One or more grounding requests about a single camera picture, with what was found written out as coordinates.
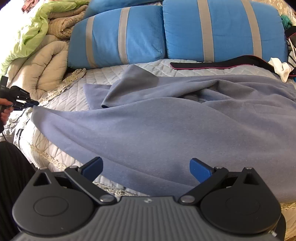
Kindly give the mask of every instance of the gray ribbed surface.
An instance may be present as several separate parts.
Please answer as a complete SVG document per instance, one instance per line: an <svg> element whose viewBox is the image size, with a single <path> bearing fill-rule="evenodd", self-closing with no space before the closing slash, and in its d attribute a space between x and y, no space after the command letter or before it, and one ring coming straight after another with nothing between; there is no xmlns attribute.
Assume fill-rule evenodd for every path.
<svg viewBox="0 0 296 241"><path fill-rule="evenodd" d="M79 231L52 241L277 241L271 234L243 238L229 236L206 224L194 207L182 206L172 197L122 197L113 206L101 207ZM18 241L44 238L19 235Z"/></svg>

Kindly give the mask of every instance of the white quilted bedspread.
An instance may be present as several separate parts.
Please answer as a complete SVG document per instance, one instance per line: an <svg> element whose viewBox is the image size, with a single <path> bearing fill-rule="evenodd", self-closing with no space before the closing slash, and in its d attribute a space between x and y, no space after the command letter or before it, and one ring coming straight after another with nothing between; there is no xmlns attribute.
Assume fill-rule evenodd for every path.
<svg viewBox="0 0 296 241"><path fill-rule="evenodd" d="M231 69L202 69L202 70L173 70L170 67L170 62L195 62L186 60L159 60L156 62L137 64L145 70L157 76L201 76L201 75L225 75L225 74L247 74L266 76L273 79L280 78L279 76L256 66L238 66ZM88 105L83 92L83 85L89 84L113 84L120 79L124 70L128 65L113 66L102 69L87 70L86 75L77 83L73 84L69 89L64 91L59 96L56 96L45 107L61 111L82 111L88 110ZM81 164L71 156L61 151L57 146L52 144L45 138L34 124L29 120L30 112L22 115L23 131L19 136L15 133L15 144L19 146L24 155L29 161L33 162L37 167L48 167L52 171L63 170L68 166ZM99 176L96 179L98 185L106 191L113 193L115 196L122 195L143 195L120 184L114 183L105 177ZM296 235L296 208L283 210L287 220L286 238Z"/></svg>

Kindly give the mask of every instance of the beige comforter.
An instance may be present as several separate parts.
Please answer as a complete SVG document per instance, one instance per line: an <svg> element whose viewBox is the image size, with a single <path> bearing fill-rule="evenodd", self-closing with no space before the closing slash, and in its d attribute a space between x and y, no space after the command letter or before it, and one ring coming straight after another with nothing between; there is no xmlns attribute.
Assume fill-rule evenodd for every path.
<svg viewBox="0 0 296 241"><path fill-rule="evenodd" d="M26 58L18 58L8 69L8 87L13 85L28 91L39 100L54 90L63 80L67 69L68 44L52 35L46 35L36 51Z"/></svg>
<svg viewBox="0 0 296 241"><path fill-rule="evenodd" d="M47 34L61 39L70 38L74 25L83 19L86 8L87 5L83 5L67 12L51 12Z"/></svg>

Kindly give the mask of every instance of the black cable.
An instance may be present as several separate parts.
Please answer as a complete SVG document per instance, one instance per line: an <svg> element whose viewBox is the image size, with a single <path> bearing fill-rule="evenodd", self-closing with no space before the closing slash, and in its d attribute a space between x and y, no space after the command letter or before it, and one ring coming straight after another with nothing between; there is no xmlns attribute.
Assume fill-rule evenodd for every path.
<svg viewBox="0 0 296 241"><path fill-rule="evenodd" d="M2 133L2 136L4 137L4 139L6 140L6 137L5 137L5 135L3 134L3 132L1 132ZM7 140L6 140L7 141Z"/></svg>

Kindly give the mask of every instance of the black strap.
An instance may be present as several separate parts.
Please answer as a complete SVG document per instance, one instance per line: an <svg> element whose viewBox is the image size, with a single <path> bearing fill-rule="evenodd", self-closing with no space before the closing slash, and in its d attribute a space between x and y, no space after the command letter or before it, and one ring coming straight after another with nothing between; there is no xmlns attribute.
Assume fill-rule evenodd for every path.
<svg viewBox="0 0 296 241"><path fill-rule="evenodd" d="M274 72L274 67L264 61L263 59L253 56L253 55L243 55L236 57L230 60L225 60L222 62L204 62L204 63L173 63L170 65L173 69L182 70L182 69L230 69L233 67L241 65L253 65L260 68L269 70L272 73ZM296 77L296 68L289 74L290 77Z"/></svg>
<svg viewBox="0 0 296 241"><path fill-rule="evenodd" d="M296 34L296 26L292 26L285 31L286 38L289 39Z"/></svg>

